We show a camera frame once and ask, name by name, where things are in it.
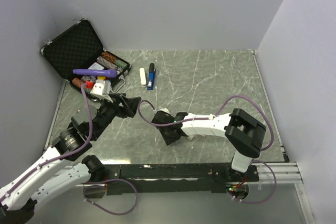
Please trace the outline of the white stapler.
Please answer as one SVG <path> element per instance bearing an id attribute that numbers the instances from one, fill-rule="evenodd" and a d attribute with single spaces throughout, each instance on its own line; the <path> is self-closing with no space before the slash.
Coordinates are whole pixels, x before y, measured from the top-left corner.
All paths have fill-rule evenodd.
<path id="1" fill-rule="evenodd" d="M 144 68 L 140 68 L 139 69 L 139 74 L 140 74 L 141 87 L 146 88 L 146 86 L 147 86 L 147 80 L 146 80 L 145 69 Z"/>

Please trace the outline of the blue stapler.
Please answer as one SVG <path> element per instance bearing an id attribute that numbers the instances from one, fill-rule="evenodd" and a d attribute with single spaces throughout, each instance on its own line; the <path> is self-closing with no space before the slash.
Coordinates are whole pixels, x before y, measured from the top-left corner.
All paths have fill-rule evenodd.
<path id="1" fill-rule="evenodd" d="M 147 89 L 148 90 L 153 90 L 154 89 L 155 76 L 156 76 L 155 64 L 150 63 L 149 74 L 148 74 L 148 83 L 147 83 Z"/>

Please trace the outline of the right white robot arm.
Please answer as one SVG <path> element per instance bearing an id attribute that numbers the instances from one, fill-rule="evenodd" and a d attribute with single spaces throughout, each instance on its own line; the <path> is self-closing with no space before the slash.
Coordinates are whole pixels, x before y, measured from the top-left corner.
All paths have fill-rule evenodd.
<path id="1" fill-rule="evenodd" d="M 160 131 L 166 145 L 182 137 L 197 135 L 224 137 L 234 146 L 229 175 L 235 181 L 246 177 L 252 161 L 260 156 L 266 127 L 242 109 L 218 116 L 179 112 L 171 116 L 166 111 L 156 112 L 151 121 Z"/>

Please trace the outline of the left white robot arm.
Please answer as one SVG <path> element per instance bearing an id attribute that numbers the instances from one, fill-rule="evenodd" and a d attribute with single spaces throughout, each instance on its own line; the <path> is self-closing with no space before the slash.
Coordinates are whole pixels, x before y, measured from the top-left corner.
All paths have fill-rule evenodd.
<path id="1" fill-rule="evenodd" d="M 133 118 L 139 97 L 111 95 L 99 108 L 86 104 L 71 117 L 66 130 L 54 139 L 29 169 L 1 188 L 1 223 L 26 223 L 42 203 L 79 184 L 103 184 L 104 165 L 95 155 L 76 162 L 92 147 L 112 120 Z"/>

